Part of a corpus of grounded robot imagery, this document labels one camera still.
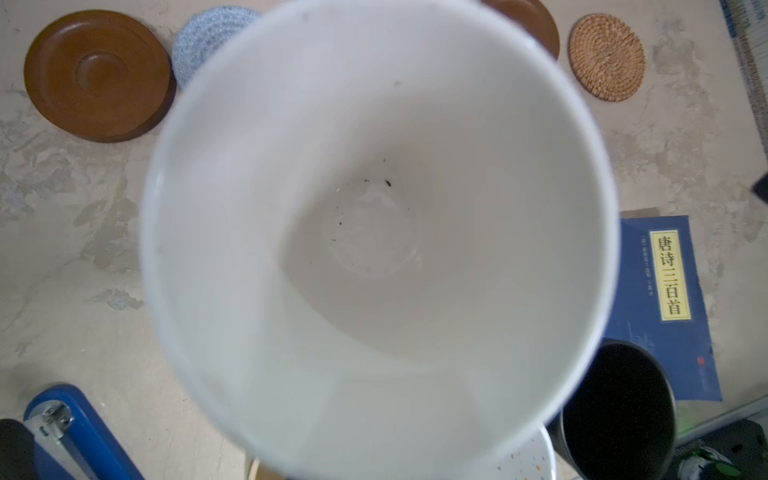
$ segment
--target woven coaster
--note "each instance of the woven coaster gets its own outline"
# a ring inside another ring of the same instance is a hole
[[[640,39],[613,15],[593,13],[576,22],[568,39],[568,58],[579,82],[602,100],[626,100],[643,81]]]

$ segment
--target speckled white plate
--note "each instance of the speckled white plate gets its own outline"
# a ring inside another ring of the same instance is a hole
[[[462,480],[554,480],[554,449],[543,426],[520,447],[499,462],[489,462]]]

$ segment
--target book cover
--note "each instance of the book cover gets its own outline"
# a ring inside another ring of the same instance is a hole
[[[621,221],[621,265],[605,336],[646,349],[678,400],[722,400],[688,217]]]

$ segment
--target black mug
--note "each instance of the black mug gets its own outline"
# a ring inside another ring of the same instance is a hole
[[[672,387],[650,353],[604,340],[547,430],[555,451],[584,480],[658,480],[677,432]]]

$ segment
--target brown wooden saucer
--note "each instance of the brown wooden saucer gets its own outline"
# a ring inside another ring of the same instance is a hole
[[[560,55],[560,34],[552,14],[539,0],[483,0],[499,13],[517,22],[552,54]]]
[[[106,10],[72,13],[45,27],[27,52],[24,82],[52,124],[104,143],[148,132],[176,94],[168,53],[152,32]]]

